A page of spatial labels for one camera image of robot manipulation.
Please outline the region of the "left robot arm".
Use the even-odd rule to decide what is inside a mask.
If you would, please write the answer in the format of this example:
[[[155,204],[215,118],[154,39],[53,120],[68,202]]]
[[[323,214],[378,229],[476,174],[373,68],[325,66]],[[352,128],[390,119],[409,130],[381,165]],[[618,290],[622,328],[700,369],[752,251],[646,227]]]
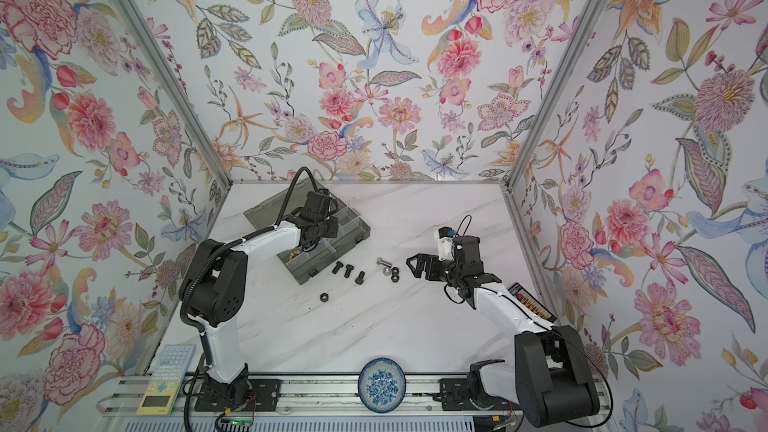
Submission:
[[[240,350],[236,317],[245,302],[247,273],[294,249],[308,251],[338,233],[334,199],[307,167],[286,190],[274,223],[230,242],[206,239],[189,264],[180,288],[180,320],[198,332],[207,367],[204,388],[227,405],[251,396],[249,371]]]

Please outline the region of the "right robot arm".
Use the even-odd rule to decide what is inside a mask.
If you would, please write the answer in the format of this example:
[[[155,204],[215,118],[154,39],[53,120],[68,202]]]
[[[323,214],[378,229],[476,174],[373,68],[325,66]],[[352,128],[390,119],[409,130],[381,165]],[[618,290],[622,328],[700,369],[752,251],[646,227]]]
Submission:
[[[411,274],[443,283],[451,300],[481,313],[514,347],[512,362],[492,359],[471,365],[469,402],[483,410],[506,401],[535,427],[568,423],[582,428],[585,419],[597,416],[598,367],[577,331],[557,325],[554,315],[520,283],[507,286],[487,272],[479,238],[443,228],[436,242],[437,253],[407,258]]]

